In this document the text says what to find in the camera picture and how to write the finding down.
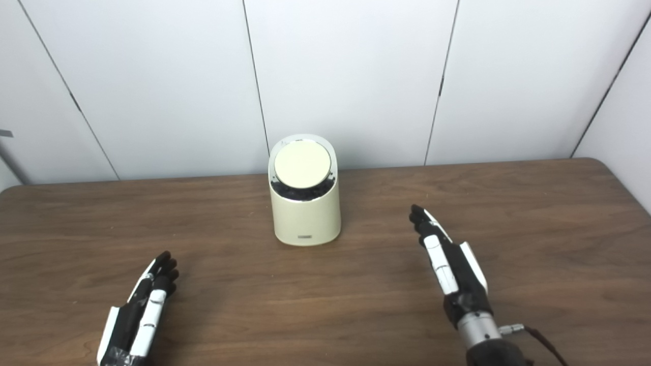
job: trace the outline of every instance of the panel seam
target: panel seam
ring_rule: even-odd
[[[258,92],[258,104],[260,105],[260,116],[262,117],[262,128],[264,129],[264,140],[267,142],[267,155],[270,156],[269,137],[267,135],[267,124],[264,121],[264,111],[262,109],[262,97],[260,96],[260,83],[258,82],[258,70],[255,67],[255,57],[253,56],[253,43],[251,42],[251,31],[249,30],[249,16],[246,13],[246,4],[242,0],[244,9],[244,22],[246,23],[246,34],[249,38],[249,49],[251,50],[251,63],[253,64],[253,75],[255,77],[255,89]]]
[[[454,9],[454,19],[452,20],[452,29],[450,30],[450,40],[448,41],[448,47],[445,52],[445,61],[443,62],[443,72],[441,73],[441,83],[439,84],[438,95],[436,97],[436,103],[434,104],[434,116],[432,116],[432,125],[430,127],[430,138],[427,140],[427,149],[425,150],[425,160],[422,165],[427,165],[427,157],[430,154],[430,145],[432,144],[432,136],[434,134],[434,121],[436,120],[436,113],[439,111],[439,101],[441,100],[441,94],[443,94],[443,84],[445,82],[445,71],[447,69],[448,58],[450,57],[450,49],[452,47],[452,37],[454,36],[454,27],[456,26],[456,17],[459,13],[459,4],[461,0],[457,0],[456,8]]]
[[[48,47],[45,45],[45,42],[43,41],[43,38],[41,37],[40,33],[38,32],[38,29],[36,29],[36,25],[32,21],[32,18],[27,13],[27,9],[25,9],[25,6],[23,5],[22,0],[17,0],[17,2],[20,5],[20,7],[23,9],[23,13],[27,17],[27,20],[29,20],[29,24],[32,26],[32,29],[34,29],[34,32],[36,33],[36,36],[38,37],[38,40],[40,41],[41,45],[45,49],[45,52],[47,53],[50,62],[52,62],[52,65],[54,66],[54,69],[59,74],[59,77],[61,78],[61,81],[63,81],[63,85],[66,87],[66,90],[70,94],[70,97],[72,98],[72,101],[75,103],[75,106],[79,110],[79,113],[81,113],[81,116],[82,116],[84,122],[86,122],[86,126],[88,126],[88,129],[90,130],[90,133],[92,134],[93,138],[95,138],[95,142],[97,142],[97,145],[100,147],[100,150],[102,151],[102,154],[104,155],[104,158],[109,163],[109,166],[111,167],[111,170],[113,171],[113,174],[115,174],[115,177],[118,178],[118,180],[121,180],[120,175],[118,174],[118,172],[115,170],[115,167],[113,166],[113,163],[111,163],[111,159],[109,159],[109,156],[106,154],[106,151],[104,150],[104,147],[100,143],[100,140],[97,138],[97,135],[95,134],[95,131],[92,129],[92,126],[88,122],[88,118],[86,118],[86,115],[81,110],[81,106],[77,103],[77,99],[72,94],[72,91],[70,90],[70,86],[68,86],[68,83],[66,82],[65,78],[63,77],[63,74],[61,74],[61,70],[59,70],[59,67],[57,66],[57,63],[54,62],[54,58],[52,57],[52,54],[49,52]]]
[[[610,90],[613,88],[613,85],[615,84],[615,81],[619,77],[619,73],[624,68],[624,65],[626,64],[626,61],[628,61],[628,57],[631,55],[631,52],[633,51],[633,48],[635,48],[635,45],[637,44],[637,41],[640,39],[640,36],[642,35],[642,32],[644,32],[644,29],[646,28],[646,25],[649,22],[649,18],[651,18],[651,12],[649,12],[649,14],[646,16],[646,20],[642,24],[642,27],[640,28],[640,31],[637,33],[637,36],[635,37],[635,40],[633,41],[633,44],[631,44],[631,48],[628,49],[628,52],[626,53],[626,56],[624,56],[624,60],[619,65],[619,69],[617,69],[617,73],[615,73],[615,76],[613,77],[613,80],[611,81],[610,85],[608,85],[608,89],[606,89],[606,92],[603,94],[602,99],[599,101],[599,104],[597,105],[597,109],[595,109],[595,111],[592,114],[590,120],[588,121],[588,124],[585,126],[585,129],[583,130],[583,133],[581,134],[581,137],[579,138],[579,141],[576,143],[576,146],[574,147],[574,150],[570,154],[570,158],[574,157],[574,154],[576,154],[576,150],[579,149],[579,145],[581,145],[581,142],[583,141],[583,138],[585,137],[585,134],[587,134],[588,129],[590,129],[590,126],[592,126],[592,123],[594,122],[594,119],[597,117],[597,114],[599,113],[599,110],[602,108],[603,102],[608,97],[608,94],[610,93]]]

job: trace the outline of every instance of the cream cylindrical container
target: cream cylindrical container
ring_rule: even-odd
[[[269,158],[273,228],[293,246],[316,246],[334,240],[341,230],[337,157],[317,135],[280,140]]]

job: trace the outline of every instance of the round lid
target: round lid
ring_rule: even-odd
[[[330,154],[314,141],[293,141],[278,151],[273,166],[278,179],[286,185],[310,188],[330,173]]]

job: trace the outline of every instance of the wooden table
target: wooden table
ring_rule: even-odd
[[[468,240],[500,324],[570,365],[651,362],[651,219],[595,160],[343,171],[342,233],[273,235],[264,175],[0,195],[3,365],[92,365],[110,305],[160,251],[181,277],[156,365],[465,365],[409,206]],[[557,365],[527,335],[510,340]]]

